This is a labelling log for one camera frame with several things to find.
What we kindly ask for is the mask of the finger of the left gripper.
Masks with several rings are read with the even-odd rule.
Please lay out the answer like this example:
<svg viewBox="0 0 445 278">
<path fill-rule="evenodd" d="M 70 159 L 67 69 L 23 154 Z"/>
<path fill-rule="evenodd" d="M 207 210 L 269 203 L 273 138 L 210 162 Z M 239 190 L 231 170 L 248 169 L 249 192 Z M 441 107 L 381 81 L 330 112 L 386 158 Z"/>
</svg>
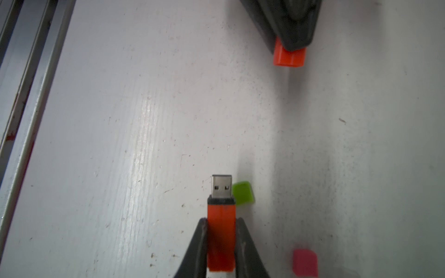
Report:
<svg viewBox="0 0 445 278">
<path fill-rule="evenodd" d="M 321 0 L 262 0 L 259 4 L 273 33 L 287 51 L 294 52 L 311 44 Z"/>
<path fill-rule="evenodd" d="M 260 3 L 257 0 L 240 0 L 240 2 L 253 21 L 266 47 L 273 54 L 277 36 L 264 14 Z"/>
</svg>

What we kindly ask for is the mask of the green usb cap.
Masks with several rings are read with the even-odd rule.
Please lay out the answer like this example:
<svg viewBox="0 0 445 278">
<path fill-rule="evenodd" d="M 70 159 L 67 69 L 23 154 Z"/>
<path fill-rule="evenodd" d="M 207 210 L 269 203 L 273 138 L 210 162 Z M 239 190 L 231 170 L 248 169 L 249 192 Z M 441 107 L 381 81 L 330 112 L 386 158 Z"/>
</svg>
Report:
<svg viewBox="0 0 445 278">
<path fill-rule="evenodd" d="M 251 183 L 241 181 L 232 185 L 232 194 L 237 206 L 248 205 L 255 202 Z"/>
</svg>

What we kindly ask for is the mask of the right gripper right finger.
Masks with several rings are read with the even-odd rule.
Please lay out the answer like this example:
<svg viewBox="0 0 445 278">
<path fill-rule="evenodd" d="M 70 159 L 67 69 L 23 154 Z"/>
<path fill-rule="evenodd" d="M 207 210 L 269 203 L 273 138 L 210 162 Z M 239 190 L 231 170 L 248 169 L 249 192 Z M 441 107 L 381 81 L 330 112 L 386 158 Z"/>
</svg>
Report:
<svg viewBox="0 0 445 278">
<path fill-rule="evenodd" d="M 236 219 L 235 273 L 237 278 L 270 278 L 242 218 Z"/>
</svg>

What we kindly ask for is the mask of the red usb drive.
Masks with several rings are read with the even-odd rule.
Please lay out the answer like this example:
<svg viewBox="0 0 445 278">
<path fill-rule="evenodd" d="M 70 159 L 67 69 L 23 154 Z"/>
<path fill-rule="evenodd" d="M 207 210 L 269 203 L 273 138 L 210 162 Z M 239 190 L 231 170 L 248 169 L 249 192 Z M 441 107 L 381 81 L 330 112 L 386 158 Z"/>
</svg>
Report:
<svg viewBox="0 0 445 278">
<path fill-rule="evenodd" d="M 232 176 L 212 176 L 212 192 L 207 199 L 207 268 L 210 272 L 235 269 L 236 206 Z"/>
</svg>

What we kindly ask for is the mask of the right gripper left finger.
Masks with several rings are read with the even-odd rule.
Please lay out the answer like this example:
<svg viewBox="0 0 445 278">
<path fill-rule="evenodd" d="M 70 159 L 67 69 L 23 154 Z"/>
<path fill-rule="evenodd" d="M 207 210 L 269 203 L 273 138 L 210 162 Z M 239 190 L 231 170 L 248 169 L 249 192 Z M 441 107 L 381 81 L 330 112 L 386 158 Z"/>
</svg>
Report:
<svg viewBox="0 0 445 278">
<path fill-rule="evenodd" d="M 201 218 L 174 278 L 207 277 L 207 236 L 208 222 Z"/>
</svg>

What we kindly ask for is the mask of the red usb cap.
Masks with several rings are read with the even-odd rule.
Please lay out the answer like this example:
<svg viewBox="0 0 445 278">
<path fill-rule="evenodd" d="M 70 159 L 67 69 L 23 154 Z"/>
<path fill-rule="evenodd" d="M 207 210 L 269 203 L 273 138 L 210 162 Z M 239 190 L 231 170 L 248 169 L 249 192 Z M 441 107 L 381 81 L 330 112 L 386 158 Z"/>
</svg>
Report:
<svg viewBox="0 0 445 278">
<path fill-rule="evenodd" d="M 306 48 L 294 52 L 287 51 L 279 38 L 276 39 L 273 52 L 273 64 L 280 67 L 303 67 L 305 64 Z"/>
</svg>

